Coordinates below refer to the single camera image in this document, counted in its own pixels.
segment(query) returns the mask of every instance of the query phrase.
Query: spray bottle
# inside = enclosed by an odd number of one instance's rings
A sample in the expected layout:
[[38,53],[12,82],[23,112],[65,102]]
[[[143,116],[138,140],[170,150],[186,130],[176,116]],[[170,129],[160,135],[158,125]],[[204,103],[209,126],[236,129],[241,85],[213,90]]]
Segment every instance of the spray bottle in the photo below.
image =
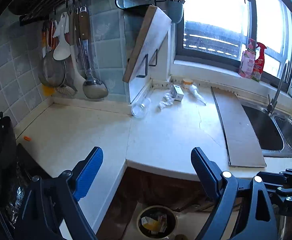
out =
[[257,60],[255,60],[253,73],[252,73],[252,79],[254,79],[257,82],[259,82],[261,80],[261,76],[262,76],[263,68],[264,68],[264,64],[265,64],[264,51],[265,51],[265,49],[267,49],[267,47],[260,42],[257,42],[257,48],[258,47],[260,47],[261,50],[259,52],[259,58]]

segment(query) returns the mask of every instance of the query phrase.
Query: window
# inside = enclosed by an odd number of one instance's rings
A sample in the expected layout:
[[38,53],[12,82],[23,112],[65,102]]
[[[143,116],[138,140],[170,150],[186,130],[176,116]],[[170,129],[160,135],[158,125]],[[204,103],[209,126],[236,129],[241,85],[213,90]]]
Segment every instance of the window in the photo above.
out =
[[292,14],[281,0],[187,0],[176,59],[238,71],[248,38],[267,46],[262,81],[277,86],[285,61],[292,63]]

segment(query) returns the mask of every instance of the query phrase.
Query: stainless steel sink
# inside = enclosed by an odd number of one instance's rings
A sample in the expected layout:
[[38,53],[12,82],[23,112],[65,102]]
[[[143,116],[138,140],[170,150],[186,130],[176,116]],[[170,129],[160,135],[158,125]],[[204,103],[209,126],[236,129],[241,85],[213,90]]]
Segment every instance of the stainless steel sink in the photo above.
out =
[[292,118],[262,104],[239,99],[255,131],[264,156],[292,157]]

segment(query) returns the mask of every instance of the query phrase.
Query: kitchen counter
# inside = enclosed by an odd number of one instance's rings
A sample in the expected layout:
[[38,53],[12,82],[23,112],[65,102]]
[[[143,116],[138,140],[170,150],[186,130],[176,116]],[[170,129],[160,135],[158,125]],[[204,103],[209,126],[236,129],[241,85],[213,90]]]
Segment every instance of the kitchen counter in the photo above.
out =
[[[280,172],[292,168],[292,158],[269,157],[265,158],[265,169],[230,167],[210,88],[200,87],[199,90],[208,102],[206,106],[185,92],[182,102],[175,101],[173,106],[160,111],[158,103],[164,93],[165,90],[151,92],[152,104],[143,119],[53,104],[17,139],[52,177],[64,170],[72,170],[94,146],[102,148],[103,164],[87,196],[79,201],[94,232],[97,232],[127,166],[174,178],[198,180],[190,162],[190,152],[194,147],[201,147],[222,171],[230,171],[239,178],[252,178],[260,170]],[[23,136],[32,140],[25,141]]]

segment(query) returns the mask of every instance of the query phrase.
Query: cutting board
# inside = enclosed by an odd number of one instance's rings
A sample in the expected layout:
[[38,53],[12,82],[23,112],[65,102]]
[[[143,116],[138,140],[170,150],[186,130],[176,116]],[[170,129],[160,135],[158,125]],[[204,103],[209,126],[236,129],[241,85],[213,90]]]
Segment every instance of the cutting board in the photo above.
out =
[[230,166],[266,167],[254,129],[234,93],[212,88],[224,130]]
[[125,70],[124,82],[129,83],[138,75],[141,68],[145,68],[146,54],[151,62],[156,49],[163,43],[171,23],[172,20],[160,8],[153,5],[148,7]]

